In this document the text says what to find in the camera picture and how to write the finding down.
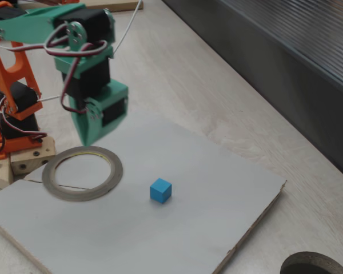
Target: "white board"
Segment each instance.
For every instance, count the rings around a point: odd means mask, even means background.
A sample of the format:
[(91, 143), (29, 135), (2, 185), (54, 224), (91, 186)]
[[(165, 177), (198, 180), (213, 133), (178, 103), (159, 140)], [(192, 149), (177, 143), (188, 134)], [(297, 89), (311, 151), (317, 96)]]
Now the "white board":
[[(145, 112), (128, 115), (96, 145), (115, 152), (124, 170), (99, 199), (65, 202), (24, 180), (0, 192), (0, 231), (46, 272), (213, 273), (285, 183)], [(149, 198), (158, 178), (173, 184), (165, 204)]]

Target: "table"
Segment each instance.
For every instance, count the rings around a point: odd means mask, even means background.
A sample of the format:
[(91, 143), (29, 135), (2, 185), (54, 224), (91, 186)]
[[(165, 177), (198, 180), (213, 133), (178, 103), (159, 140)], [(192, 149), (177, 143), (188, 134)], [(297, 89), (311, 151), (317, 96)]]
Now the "table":
[[(117, 37), (131, 13), (115, 15)], [(10, 53), (3, 53), (10, 62)], [(60, 73), (40, 67), (52, 57), (28, 54), (44, 97), (59, 94)], [(145, 108), (285, 177), (266, 218), (226, 273), (279, 273), (299, 251), (323, 253), (343, 266), (343, 174), (185, 25), (161, 0), (145, 9), (111, 61), (111, 75), (130, 88), (130, 111)], [(63, 151), (80, 141), (57, 100), (44, 103), (39, 125)], [(40, 271), (0, 235), (0, 274)]]

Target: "wooden block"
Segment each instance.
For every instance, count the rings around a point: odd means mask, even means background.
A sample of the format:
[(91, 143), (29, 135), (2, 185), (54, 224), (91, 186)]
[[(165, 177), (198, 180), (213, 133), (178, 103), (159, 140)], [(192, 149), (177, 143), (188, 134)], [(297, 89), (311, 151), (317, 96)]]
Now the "wooden block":
[(31, 148), (11, 153), (11, 167), (14, 175), (26, 174), (36, 170), (56, 155), (55, 141), (47, 136), (39, 148)]
[[(134, 10), (137, 6), (137, 0), (81, 0), (88, 9), (109, 9), (111, 12)], [(40, 7), (49, 7), (43, 3), (22, 3), (20, 4), (22, 9), (37, 9)], [(140, 5), (140, 9), (143, 9), (143, 2)]]
[(0, 160), (0, 189), (9, 186), (13, 182), (13, 172), (10, 167), (9, 157)]
[(88, 9), (109, 9), (112, 12), (134, 10), (137, 0), (81, 0)]

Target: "green robotic arm segment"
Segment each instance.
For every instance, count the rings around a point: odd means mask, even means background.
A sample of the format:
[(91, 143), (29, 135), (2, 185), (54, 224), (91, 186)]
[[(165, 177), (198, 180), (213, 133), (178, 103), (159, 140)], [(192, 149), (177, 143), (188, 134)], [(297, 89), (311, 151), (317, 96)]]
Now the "green robotic arm segment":
[[(50, 36), (67, 35), (67, 44), (46, 48)], [(0, 20), (0, 38), (23, 43), (44, 43), (54, 55), (55, 66), (66, 77), (74, 60), (75, 71), (65, 85), (73, 122), (84, 146), (114, 130), (127, 113), (128, 87), (110, 79), (109, 58), (113, 58), (114, 19), (108, 10), (90, 10), (84, 4), (69, 4), (28, 10), (26, 14)], [(87, 43), (106, 45), (97, 54), (81, 57)]]

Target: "roll of tape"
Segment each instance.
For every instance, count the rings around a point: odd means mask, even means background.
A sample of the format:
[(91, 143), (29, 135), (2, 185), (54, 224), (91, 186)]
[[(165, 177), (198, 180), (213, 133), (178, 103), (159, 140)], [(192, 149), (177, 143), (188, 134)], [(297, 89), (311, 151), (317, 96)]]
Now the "roll of tape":
[[(111, 167), (111, 172), (108, 178), (104, 183), (90, 190), (72, 191), (60, 187), (55, 180), (56, 168), (65, 160), (84, 154), (96, 155), (105, 159)], [(45, 188), (53, 196), (59, 199), (71, 202), (83, 202), (93, 200), (107, 194), (119, 183), (122, 179), (122, 175), (123, 166), (121, 160), (113, 152), (102, 147), (74, 147), (58, 154), (48, 162), (42, 173), (42, 182)]]

